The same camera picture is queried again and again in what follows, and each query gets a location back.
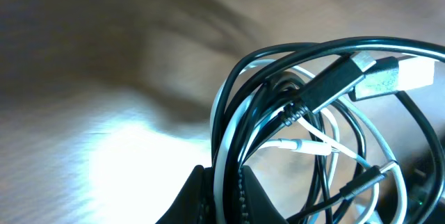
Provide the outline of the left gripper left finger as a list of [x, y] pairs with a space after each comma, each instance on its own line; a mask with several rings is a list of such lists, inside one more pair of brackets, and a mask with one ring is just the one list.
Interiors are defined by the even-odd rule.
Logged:
[[214, 223], [213, 169], [197, 165], [156, 224]]

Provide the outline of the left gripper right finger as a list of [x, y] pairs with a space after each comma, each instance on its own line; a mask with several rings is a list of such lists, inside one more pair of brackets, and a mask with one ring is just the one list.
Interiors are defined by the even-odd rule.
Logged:
[[249, 166], [243, 166], [239, 174], [238, 223], [287, 224], [276, 210], [259, 180]]

